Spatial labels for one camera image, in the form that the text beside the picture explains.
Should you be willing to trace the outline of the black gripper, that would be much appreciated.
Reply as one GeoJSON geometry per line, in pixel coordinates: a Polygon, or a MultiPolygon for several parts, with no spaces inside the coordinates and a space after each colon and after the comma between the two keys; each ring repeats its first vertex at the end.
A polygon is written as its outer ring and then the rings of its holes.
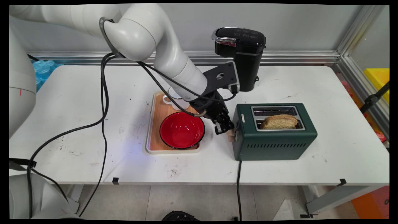
{"type": "Polygon", "coordinates": [[[202,113],[206,110],[204,118],[211,120],[213,124],[215,124],[216,135],[225,133],[230,129],[234,129],[235,124],[231,121],[228,115],[229,111],[219,92],[213,91],[204,97],[210,98],[210,100],[196,98],[189,103],[190,106],[198,113],[202,113]]]}

